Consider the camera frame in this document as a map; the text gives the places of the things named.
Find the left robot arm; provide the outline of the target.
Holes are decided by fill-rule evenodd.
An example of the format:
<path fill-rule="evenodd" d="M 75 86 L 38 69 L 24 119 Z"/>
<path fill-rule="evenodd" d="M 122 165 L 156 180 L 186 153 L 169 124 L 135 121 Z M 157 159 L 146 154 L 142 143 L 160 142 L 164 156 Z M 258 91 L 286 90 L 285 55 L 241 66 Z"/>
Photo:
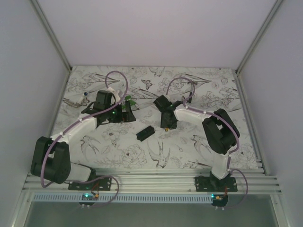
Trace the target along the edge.
<path fill-rule="evenodd" d="M 91 174 L 92 168 L 73 163 L 72 148 L 100 125 L 135 120 L 130 96 L 120 97 L 119 91 L 112 88 L 98 91 L 96 100 L 81 111 L 75 123 L 58 134 L 42 136 L 36 141 L 30 173 L 40 177 L 44 188 L 48 186 L 45 184 L 48 180 L 57 184 L 79 182 L 84 189 L 93 189 L 97 179 Z"/>

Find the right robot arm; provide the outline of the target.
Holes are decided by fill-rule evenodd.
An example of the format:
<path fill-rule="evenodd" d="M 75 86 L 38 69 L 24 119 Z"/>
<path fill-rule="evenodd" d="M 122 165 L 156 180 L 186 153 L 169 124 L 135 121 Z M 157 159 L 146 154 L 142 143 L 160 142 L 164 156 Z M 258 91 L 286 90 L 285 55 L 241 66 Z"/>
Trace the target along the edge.
<path fill-rule="evenodd" d="M 161 112 L 160 127 L 163 129 L 176 129 L 178 121 L 203 127 L 208 145 L 214 151 L 210 186 L 217 192 L 225 188 L 225 178 L 230 173 L 231 153 L 240 147 L 240 133 L 227 112 L 224 109 L 203 111 L 181 101 L 172 103 L 164 95 L 153 103 Z"/>

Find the black fuse box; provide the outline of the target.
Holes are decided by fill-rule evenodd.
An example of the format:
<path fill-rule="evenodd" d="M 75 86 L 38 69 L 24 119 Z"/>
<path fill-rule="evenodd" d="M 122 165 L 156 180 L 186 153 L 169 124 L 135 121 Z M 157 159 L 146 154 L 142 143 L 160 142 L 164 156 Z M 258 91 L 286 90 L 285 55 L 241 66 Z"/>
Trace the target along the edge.
<path fill-rule="evenodd" d="M 148 126 L 136 134 L 136 138 L 139 141 L 144 141 L 155 133 L 155 129 L 152 126 Z"/>

